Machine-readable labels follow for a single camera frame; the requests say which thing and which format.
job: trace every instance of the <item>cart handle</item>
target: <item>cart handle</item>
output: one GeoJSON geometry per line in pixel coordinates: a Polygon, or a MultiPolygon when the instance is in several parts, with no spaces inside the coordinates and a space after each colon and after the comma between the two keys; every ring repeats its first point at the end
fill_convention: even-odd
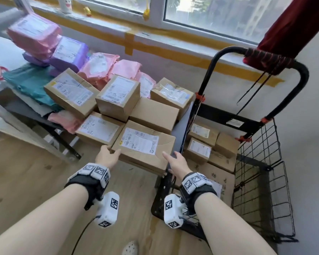
{"type": "Polygon", "coordinates": [[[244,48],[244,47],[226,47],[222,50],[220,50],[212,59],[212,61],[209,64],[209,67],[207,69],[207,72],[204,76],[203,82],[201,84],[201,87],[199,89],[198,94],[200,96],[203,95],[204,90],[209,82],[209,79],[214,71],[215,65],[218,62],[218,60],[221,58],[221,56],[227,54],[227,53],[238,53],[242,54],[245,57],[256,57],[259,58],[262,62],[277,62],[280,58],[285,59],[285,66],[289,69],[295,69],[300,74],[300,81],[297,86],[294,87],[294,89],[285,97],[285,99],[267,116],[264,117],[264,121],[270,121],[272,120],[278,113],[280,113],[292,100],[295,98],[299,92],[305,87],[308,79],[309,79],[309,71],[307,67],[299,62],[297,62],[294,59],[288,58],[288,57],[281,57],[280,55],[272,54],[269,52],[261,51],[258,49],[253,48],[244,48]]]}

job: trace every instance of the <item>person's right arm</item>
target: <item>person's right arm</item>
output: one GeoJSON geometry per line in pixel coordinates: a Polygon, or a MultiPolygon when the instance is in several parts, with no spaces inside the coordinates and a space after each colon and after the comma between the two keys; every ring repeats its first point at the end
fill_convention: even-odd
{"type": "MultiPolygon", "coordinates": [[[[192,171],[179,152],[175,155],[176,158],[173,158],[163,152],[170,163],[170,172],[182,181],[192,171]]],[[[200,195],[194,207],[214,255],[276,255],[268,243],[215,194],[208,192],[200,195]]]]}

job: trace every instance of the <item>hand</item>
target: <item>hand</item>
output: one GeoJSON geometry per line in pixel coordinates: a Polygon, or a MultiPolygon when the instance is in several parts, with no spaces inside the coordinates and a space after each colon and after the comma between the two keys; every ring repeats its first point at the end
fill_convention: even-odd
{"type": "Polygon", "coordinates": [[[101,146],[100,152],[96,156],[95,163],[106,166],[111,170],[117,163],[121,150],[116,150],[114,154],[110,154],[110,151],[107,148],[108,146],[106,145],[101,146]]]}
{"type": "Polygon", "coordinates": [[[174,151],[176,158],[170,156],[166,152],[162,152],[163,157],[169,162],[171,169],[169,172],[172,173],[176,178],[180,181],[183,180],[184,176],[191,173],[192,171],[189,169],[187,165],[187,161],[181,155],[181,153],[174,151]]]}

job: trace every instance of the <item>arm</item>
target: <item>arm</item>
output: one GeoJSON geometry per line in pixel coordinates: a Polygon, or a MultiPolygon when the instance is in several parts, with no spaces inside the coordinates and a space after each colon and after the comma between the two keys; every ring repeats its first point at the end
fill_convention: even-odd
{"type": "MultiPolygon", "coordinates": [[[[111,169],[119,155],[102,146],[96,163],[111,169]]],[[[0,235],[0,254],[56,255],[87,200],[84,186],[69,185],[0,235]]]]}
{"type": "MultiPolygon", "coordinates": [[[[173,158],[163,152],[170,163],[170,172],[182,181],[192,171],[180,153],[175,152],[175,155],[176,158],[173,158]]],[[[194,208],[214,255],[276,255],[268,243],[215,194],[208,192],[200,195],[194,208]]]]}

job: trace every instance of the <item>forearm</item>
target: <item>forearm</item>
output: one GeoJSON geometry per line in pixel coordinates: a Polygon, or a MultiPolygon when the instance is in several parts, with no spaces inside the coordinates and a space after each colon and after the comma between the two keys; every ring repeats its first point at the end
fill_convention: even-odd
{"type": "Polygon", "coordinates": [[[213,193],[198,197],[195,211],[214,255],[276,255],[249,224],[213,193]]]}
{"type": "Polygon", "coordinates": [[[0,254],[57,254],[87,200],[84,186],[66,187],[0,235],[0,254]]]}

